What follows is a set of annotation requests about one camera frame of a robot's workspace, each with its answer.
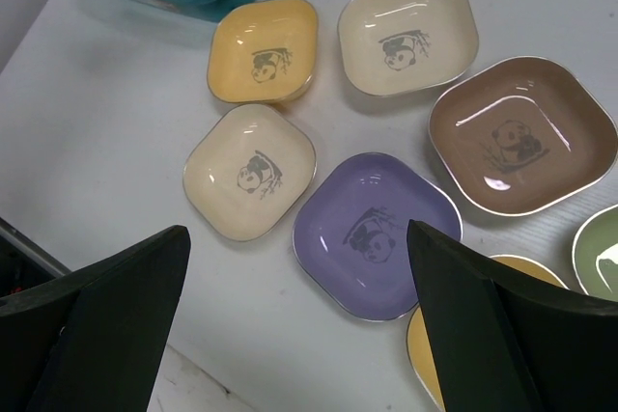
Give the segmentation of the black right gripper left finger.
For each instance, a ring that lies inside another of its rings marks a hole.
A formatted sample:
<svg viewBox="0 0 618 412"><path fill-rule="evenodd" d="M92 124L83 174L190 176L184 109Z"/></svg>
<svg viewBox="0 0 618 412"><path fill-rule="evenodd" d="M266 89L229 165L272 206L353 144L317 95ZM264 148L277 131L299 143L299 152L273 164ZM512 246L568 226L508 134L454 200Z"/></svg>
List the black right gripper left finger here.
<svg viewBox="0 0 618 412"><path fill-rule="evenodd" d="M144 411L183 292L175 225L74 271L1 233L1 408Z"/></svg>

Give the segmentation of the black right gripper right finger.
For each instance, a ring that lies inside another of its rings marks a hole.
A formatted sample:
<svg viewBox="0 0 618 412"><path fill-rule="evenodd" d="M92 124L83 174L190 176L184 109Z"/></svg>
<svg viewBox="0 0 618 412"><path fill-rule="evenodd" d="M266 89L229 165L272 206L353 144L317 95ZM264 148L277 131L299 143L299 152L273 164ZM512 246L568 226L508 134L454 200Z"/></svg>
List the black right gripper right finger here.
<svg viewBox="0 0 618 412"><path fill-rule="evenodd" d="M614 411L617 305L541 281L434 227L409 265L448 411Z"/></svg>

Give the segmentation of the orange panda plate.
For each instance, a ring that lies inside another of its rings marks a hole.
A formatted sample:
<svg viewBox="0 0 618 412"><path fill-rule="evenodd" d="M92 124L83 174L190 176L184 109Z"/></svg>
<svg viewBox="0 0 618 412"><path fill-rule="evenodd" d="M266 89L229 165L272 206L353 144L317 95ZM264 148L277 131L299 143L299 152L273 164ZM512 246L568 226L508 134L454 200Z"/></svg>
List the orange panda plate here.
<svg viewBox="0 0 618 412"><path fill-rule="evenodd" d="M318 13L307 0L266 0L232 10L212 36L211 93L232 104L299 98L313 78L318 30Z"/></svg>

